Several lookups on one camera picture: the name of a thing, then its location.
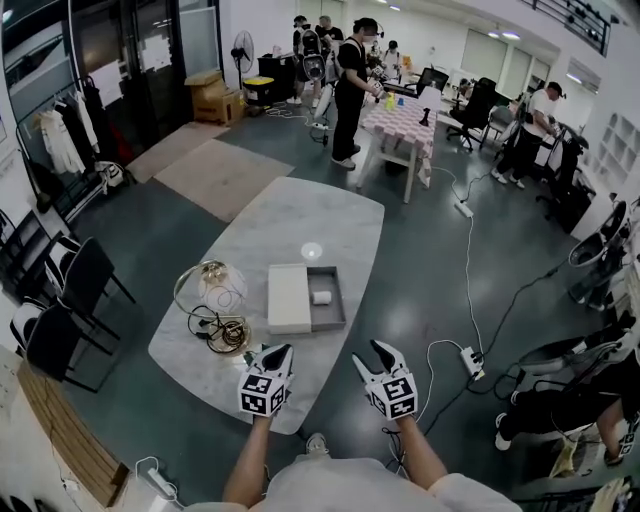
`checkered tablecloth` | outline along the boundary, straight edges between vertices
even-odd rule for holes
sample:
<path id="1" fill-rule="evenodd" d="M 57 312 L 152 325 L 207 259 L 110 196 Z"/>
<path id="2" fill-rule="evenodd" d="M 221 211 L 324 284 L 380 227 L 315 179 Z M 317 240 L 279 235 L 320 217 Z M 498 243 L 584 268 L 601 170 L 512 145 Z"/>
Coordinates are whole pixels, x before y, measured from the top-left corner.
<path id="1" fill-rule="evenodd" d="M 429 126 L 422 126 L 420 121 L 424 118 L 424 107 L 418 100 L 403 97 L 404 105 L 398 105 L 391 110 L 385 108 L 385 101 L 369 113 L 362 121 L 362 126 L 375 133 L 379 137 L 388 136 L 403 140 L 417 146 L 421 158 L 431 158 L 433 155 L 433 138 L 436 130 L 438 113 L 431 110 L 429 113 Z"/>

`office chair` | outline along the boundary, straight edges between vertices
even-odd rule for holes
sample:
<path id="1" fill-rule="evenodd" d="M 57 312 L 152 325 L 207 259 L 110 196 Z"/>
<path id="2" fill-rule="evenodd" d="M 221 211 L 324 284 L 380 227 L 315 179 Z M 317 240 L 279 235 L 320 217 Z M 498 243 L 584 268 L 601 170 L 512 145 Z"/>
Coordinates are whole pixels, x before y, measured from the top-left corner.
<path id="1" fill-rule="evenodd" d="M 455 126 L 447 127 L 447 140 L 451 137 L 460 137 L 464 142 L 469 144 L 469 152 L 473 152 L 471 139 L 482 143 L 482 140 L 472 135 L 469 130 L 477 128 L 484 130 L 489 122 L 489 112 L 497 101 L 494 88 L 490 84 L 483 84 L 480 81 L 473 88 L 471 99 L 464 110 L 453 109 L 450 113 L 451 117 L 462 124 L 462 128 Z"/>

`stand fan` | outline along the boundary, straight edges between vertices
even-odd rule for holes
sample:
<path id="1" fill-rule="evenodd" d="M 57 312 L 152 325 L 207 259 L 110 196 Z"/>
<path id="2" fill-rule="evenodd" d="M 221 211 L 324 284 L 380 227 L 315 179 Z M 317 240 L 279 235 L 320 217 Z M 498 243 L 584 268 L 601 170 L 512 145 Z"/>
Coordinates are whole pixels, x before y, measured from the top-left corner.
<path id="1" fill-rule="evenodd" d="M 242 89 L 242 74 L 247 73 L 251 69 L 251 66 L 253 66 L 253 39 L 251 38 L 251 34 L 246 30 L 243 30 L 236 36 L 233 49 L 231 50 L 231 56 L 236 63 L 238 83 Z"/>

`gray box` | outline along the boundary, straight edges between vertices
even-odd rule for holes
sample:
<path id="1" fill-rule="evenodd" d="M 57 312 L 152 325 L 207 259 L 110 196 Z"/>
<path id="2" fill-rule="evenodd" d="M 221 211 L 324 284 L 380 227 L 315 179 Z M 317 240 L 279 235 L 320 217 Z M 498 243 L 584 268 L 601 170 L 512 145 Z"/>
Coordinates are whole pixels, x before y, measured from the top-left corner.
<path id="1" fill-rule="evenodd" d="M 309 282 L 309 304 L 311 307 L 311 331 L 343 329 L 347 324 L 342 304 L 342 290 L 336 267 L 307 267 Z M 311 300 L 313 292 L 331 292 L 331 304 L 315 306 Z"/>

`black pants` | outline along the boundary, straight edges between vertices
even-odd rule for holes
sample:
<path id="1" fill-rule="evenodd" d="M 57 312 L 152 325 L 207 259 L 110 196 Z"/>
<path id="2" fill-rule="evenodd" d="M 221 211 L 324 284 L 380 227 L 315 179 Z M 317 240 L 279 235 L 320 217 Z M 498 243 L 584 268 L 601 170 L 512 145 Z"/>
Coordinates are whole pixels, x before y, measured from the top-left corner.
<path id="1" fill-rule="evenodd" d="M 538 156 L 542 138 L 520 130 L 515 146 L 507 146 L 504 157 L 496 167 L 500 174 L 513 169 L 513 178 L 519 180 L 529 173 Z"/>
<path id="2" fill-rule="evenodd" d="M 595 393 L 591 386 L 561 391 L 527 391 L 520 393 L 517 403 L 500 423 L 500 435 L 511 441 L 520 432 L 546 434 L 567 432 L 594 423 L 600 414 L 618 399 Z"/>
<path id="3" fill-rule="evenodd" d="M 342 161 L 353 155 L 353 138 L 358 131 L 363 101 L 364 91 L 362 94 L 354 93 L 351 89 L 345 89 L 342 83 L 336 87 L 338 124 L 333 134 L 334 160 Z"/>

